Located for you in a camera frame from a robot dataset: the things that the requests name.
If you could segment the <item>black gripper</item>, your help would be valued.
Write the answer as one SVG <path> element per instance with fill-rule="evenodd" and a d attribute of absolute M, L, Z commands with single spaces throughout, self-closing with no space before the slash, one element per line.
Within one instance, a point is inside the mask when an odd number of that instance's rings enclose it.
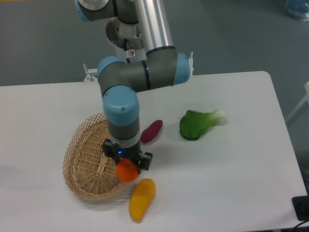
<path fill-rule="evenodd" d="M 149 170 L 153 158 L 153 154 L 150 152 L 141 153 L 139 142 L 131 147 L 123 148 L 119 144 L 113 144 L 110 139 L 105 139 L 102 150 L 105 156 L 111 158 L 115 163 L 118 163 L 122 158 L 131 160 L 138 165 L 139 174 Z"/>

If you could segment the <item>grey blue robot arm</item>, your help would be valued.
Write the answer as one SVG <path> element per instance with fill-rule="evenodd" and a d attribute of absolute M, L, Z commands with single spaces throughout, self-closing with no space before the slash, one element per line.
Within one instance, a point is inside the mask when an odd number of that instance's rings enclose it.
<path fill-rule="evenodd" d="M 140 149 L 137 93 L 188 81 L 189 59 L 174 47 L 167 11 L 162 0 L 77 0 L 82 20 L 108 19 L 114 24 L 114 45 L 125 53 L 142 49 L 145 59 L 110 56 L 97 68 L 103 112 L 110 137 L 103 142 L 105 155 L 115 162 L 126 158 L 138 171 L 148 170 L 151 153 Z"/>

